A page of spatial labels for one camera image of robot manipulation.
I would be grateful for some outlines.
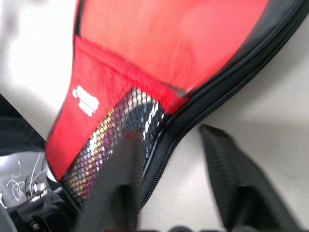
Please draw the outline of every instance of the reflective mesh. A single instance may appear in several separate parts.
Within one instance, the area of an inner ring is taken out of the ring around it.
[[[89,197],[100,167],[112,155],[119,138],[136,127],[144,128],[147,161],[161,126],[169,118],[161,104],[140,89],[132,89],[99,124],[64,175],[65,189],[82,206]]]

